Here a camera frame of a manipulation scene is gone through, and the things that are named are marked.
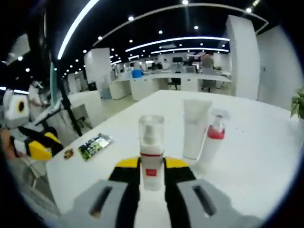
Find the white wall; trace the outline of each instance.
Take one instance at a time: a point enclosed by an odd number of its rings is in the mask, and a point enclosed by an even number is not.
[[[92,49],[85,55],[84,59],[87,81],[88,83],[96,82],[97,90],[101,93],[104,82],[107,81],[109,83],[111,81],[110,49]]]
[[[221,54],[221,53],[214,53],[213,55],[214,59],[214,66],[215,67],[222,67],[224,71],[229,71],[231,72],[232,70],[232,65],[231,65],[231,55],[230,53],[228,54]]]
[[[69,74],[67,75],[67,82],[68,82],[68,87],[70,89],[71,94],[77,93],[77,86],[76,86],[76,80],[75,80],[75,74]]]
[[[257,37],[261,56],[258,101],[290,110],[295,90],[304,85],[301,65],[281,27]]]
[[[245,18],[229,15],[226,26],[230,38],[232,60],[232,94],[257,100],[260,55],[252,22]]]
[[[23,56],[30,51],[28,41],[29,40],[27,34],[23,34],[16,40],[13,48],[10,51],[10,53],[12,53],[14,56],[8,56],[8,64],[11,64],[12,62],[16,61],[19,56]]]

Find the ceiling light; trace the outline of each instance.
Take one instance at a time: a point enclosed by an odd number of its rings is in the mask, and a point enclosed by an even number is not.
[[[90,0],[87,5],[81,10],[77,18],[74,20],[73,24],[71,25],[70,29],[68,30],[65,39],[62,42],[61,48],[59,50],[57,59],[61,59],[63,56],[63,53],[67,47],[68,42],[70,41],[73,33],[75,32],[77,26],[82,21],[82,19],[86,16],[86,14],[93,8],[93,6],[98,2],[99,0]]]
[[[258,5],[259,2],[260,2],[260,0],[255,0],[252,5],[255,7]]]
[[[22,91],[22,90],[18,90],[18,89],[15,89],[14,90],[14,93],[18,93],[18,94],[29,94],[27,91]]]
[[[226,49],[218,49],[218,48],[206,48],[206,47],[188,47],[188,48],[176,48],[176,49],[167,49],[167,50],[160,50],[160,51],[154,51],[151,52],[151,54],[157,54],[161,52],[169,52],[169,51],[186,51],[186,50],[210,50],[210,51],[224,51],[229,52],[229,50]]]
[[[111,65],[114,65],[114,64],[117,64],[117,63],[121,63],[121,62],[122,62],[121,60],[118,60],[116,62],[111,63]]]
[[[139,57],[139,55],[132,56],[132,57],[129,57],[129,60],[130,60],[130,59],[133,59],[133,58],[138,58],[138,57]]]
[[[147,43],[147,44],[142,44],[142,45],[127,49],[126,52],[133,51],[133,50],[143,48],[146,46],[150,46],[150,45],[154,45],[154,44],[160,44],[160,43],[172,42],[172,41],[178,41],[178,40],[187,40],[187,39],[212,39],[212,40],[230,41],[230,39],[222,38],[222,37],[178,37],[178,38],[164,39],[164,40],[154,41],[154,42]]]

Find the white table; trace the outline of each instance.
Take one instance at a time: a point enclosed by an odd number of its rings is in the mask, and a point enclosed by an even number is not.
[[[72,111],[84,105],[86,113],[83,116],[88,118],[92,127],[96,127],[106,120],[103,114],[100,94],[97,90],[72,94],[68,96],[68,99],[71,102]],[[64,146],[78,138],[66,110],[61,110],[59,113],[48,118],[47,123],[56,129],[58,138]]]
[[[110,84],[110,91],[113,99],[120,99],[132,94],[135,101],[139,101],[160,89],[168,89],[168,79],[179,78],[182,91],[199,92],[202,80],[213,80],[218,82],[228,82],[231,80],[224,76],[206,74],[152,74],[140,78],[122,77]]]
[[[232,200],[239,212],[266,218],[289,188],[299,164],[304,131],[290,113],[269,104],[226,95],[161,90],[86,133],[47,163],[53,197],[66,213],[73,200],[100,179],[107,179],[121,159],[140,154],[138,120],[141,115],[165,118],[165,156],[182,158],[183,99],[211,100],[214,108],[231,115],[226,138],[204,178]],[[77,148],[105,133],[114,143],[85,162]],[[65,161],[66,149],[75,155]]]

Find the potted plant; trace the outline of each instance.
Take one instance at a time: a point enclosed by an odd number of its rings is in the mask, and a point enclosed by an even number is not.
[[[290,117],[297,114],[299,121],[304,126],[304,88],[297,90],[297,96],[291,99],[291,103]]]

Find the computer monitor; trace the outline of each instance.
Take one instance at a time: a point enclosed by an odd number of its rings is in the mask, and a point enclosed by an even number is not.
[[[196,73],[195,66],[186,66],[186,72],[195,74]]]
[[[172,58],[173,63],[182,63],[182,57],[173,57]]]

